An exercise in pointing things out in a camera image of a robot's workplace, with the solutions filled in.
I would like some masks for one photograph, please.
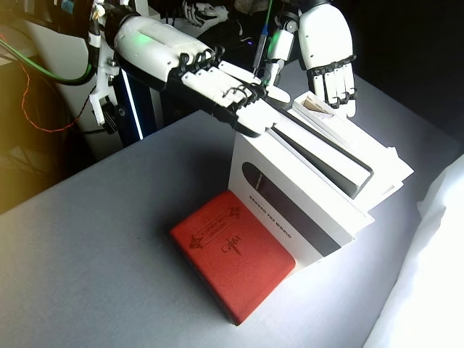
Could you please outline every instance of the open box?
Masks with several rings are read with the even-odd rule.
[[[368,211],[413,170],[394,148],[336,116],[311,92],[296,98],[289,113],[373,168],[373,177],[351,198],[272,131],[259,138],[236,134],[228,188],[292,254],[295,273],[351,242],[374,221]]]

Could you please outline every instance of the white fabric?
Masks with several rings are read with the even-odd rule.
[[[464,155],[418,207],[422,222],[364,348],[464,347]]]

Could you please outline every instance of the red leather book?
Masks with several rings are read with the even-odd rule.
[[[294,258],[230,191],[206,203],[170,234],[236,325],[295,266]]]

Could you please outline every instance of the white led light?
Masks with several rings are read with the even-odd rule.
[[[132,109],[133,118],[134,118],[134,120],[136,121],[136,126],[137,126],[137,131],[138,131],[138,137],[140,138],[140,140],[142,140],[142,139],[144,138],[144,136],[142,135],[142,130],[141,130],[141,128],[140,128],[140,123],[138,123],[138,116],[137,116],[137,111],[136,111],[136,105],[133,103],[132,91],[131,91],[131,87],[129,86],[128,76],[127,76],[127,74],[125,73],[124,70],[121,70],[121,71],[123,72],[123,79],[124,79],[125,89],[128,90],[130,108]]]

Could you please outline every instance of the gray table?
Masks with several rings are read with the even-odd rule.
[[[297,65],[281,86],[306,88]],[[377,221],[229,323],[167,232],[226,190],[233,132],[203,112],[145,138],[0,217],[0,347],[360,347],[388,296],[415,201],[458,144],[357,79],[356,123],[416,173]]]

